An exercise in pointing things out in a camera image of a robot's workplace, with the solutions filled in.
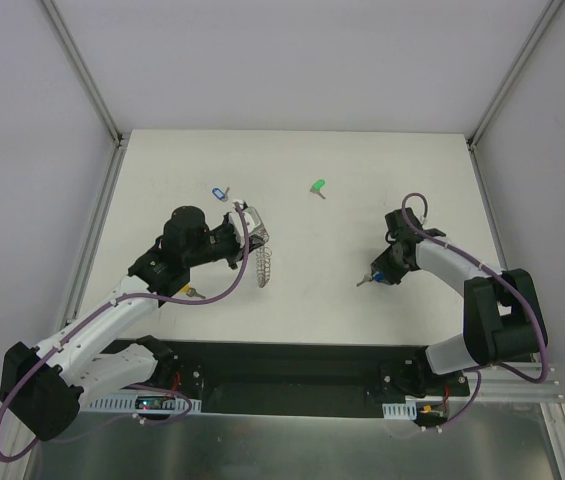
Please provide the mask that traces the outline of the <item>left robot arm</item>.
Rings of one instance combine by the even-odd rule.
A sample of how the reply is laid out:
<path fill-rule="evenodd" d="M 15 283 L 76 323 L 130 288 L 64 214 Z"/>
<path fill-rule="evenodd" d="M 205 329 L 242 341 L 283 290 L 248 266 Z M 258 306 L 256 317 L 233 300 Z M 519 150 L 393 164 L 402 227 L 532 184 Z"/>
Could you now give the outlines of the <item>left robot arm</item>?
<path fill-rule="evenodd" d="M 101 306 L 32 347 L 18 342 L 5 353 L 0 427 L 11 412 L 35 439 L 49 441 L 101 396 L 142 382 L 153 389 L 166 387 L 173 377 L 172 356 L 155 338 L 141 338 L 105 359 L 101 351 L 164 304 L 181 304 L 177 295 L 189 284 L 193 268 L 224 260 L 245 273 L 262 226 L 258 211 L 241 201 L 215 228 L 208 227 L 201 209 L 176 208 L 162 234 Z"/>

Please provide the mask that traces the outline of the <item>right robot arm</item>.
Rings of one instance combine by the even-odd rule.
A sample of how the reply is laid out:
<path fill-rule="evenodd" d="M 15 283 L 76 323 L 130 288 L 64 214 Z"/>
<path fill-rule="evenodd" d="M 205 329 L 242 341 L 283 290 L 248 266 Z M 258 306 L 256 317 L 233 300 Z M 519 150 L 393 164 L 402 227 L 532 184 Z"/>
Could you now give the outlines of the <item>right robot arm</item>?
<path fill-rule="evenodd" d="M 495 270 L 451 244 L 438 229 L 423 228 L 410 208 L 385 215 L 387 248 L 371 263 L 367 279 L 398 285 L 425 271 L 463 299 L 462 332 L 419 349 L 405 373 L 406 393 L 431 395 L 448 375 L 499 365 L 530 383 L 550 371 L 548 335 L 531 275 Z"/>

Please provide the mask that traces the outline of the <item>metal disc keyring holder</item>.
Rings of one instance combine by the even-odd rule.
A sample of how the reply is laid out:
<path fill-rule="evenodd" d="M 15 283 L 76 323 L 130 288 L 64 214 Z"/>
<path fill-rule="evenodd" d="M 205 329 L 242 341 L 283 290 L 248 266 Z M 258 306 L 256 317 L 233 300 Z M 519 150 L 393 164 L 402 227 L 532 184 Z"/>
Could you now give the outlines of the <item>metal disc keyring holder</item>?
<path fill-rule="evenodd" d="M 268 246 L 270 236 L 265 228 L 256 232 L 252 237 L 253 248 L 252 253 L 255 254 L 256 260 L 256 278 L 259 288 L 264 288 L 271 278 L 271 257 L 272 251 Z"/>

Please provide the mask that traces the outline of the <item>key with solid blue tag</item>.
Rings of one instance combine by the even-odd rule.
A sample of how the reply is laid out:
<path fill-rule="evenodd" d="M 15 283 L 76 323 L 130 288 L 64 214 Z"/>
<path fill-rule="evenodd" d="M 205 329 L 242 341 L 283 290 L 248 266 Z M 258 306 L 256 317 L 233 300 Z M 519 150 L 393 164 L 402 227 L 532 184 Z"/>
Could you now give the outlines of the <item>key with solid blue tag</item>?
<path fill-rule="evenodd" d="M 363 278 L 356 283 L 357 287 L 361 287 L 367 283 L 383 283 L 385 280 L 384 275 L 381 272 L 370 272 L 366 273 Z"/>

